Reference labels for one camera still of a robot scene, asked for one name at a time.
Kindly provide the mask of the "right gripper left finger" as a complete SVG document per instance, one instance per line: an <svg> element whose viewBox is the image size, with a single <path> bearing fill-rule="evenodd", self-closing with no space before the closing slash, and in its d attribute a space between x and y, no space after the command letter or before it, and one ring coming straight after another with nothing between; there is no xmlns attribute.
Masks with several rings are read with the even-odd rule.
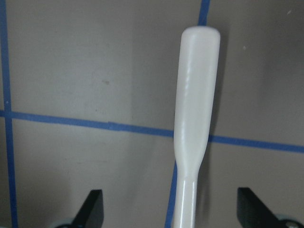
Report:
<svg viewBox="0 0 304 228"><path fill-rule="evenodd" d="M72 228L101 228L104 221L102 190L91 190L71 223Z"/></svg>

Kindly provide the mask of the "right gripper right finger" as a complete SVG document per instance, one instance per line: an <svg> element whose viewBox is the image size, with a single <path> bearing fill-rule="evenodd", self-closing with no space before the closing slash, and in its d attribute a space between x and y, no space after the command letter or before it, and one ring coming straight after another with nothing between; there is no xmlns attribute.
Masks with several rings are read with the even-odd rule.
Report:
<svg viewBox="0 0 304 228"><path fill-rule="evenodd" d="M247 187L237 189L237 219L243 228L302 228L304 226L292 218L278 218Z"/></svg>

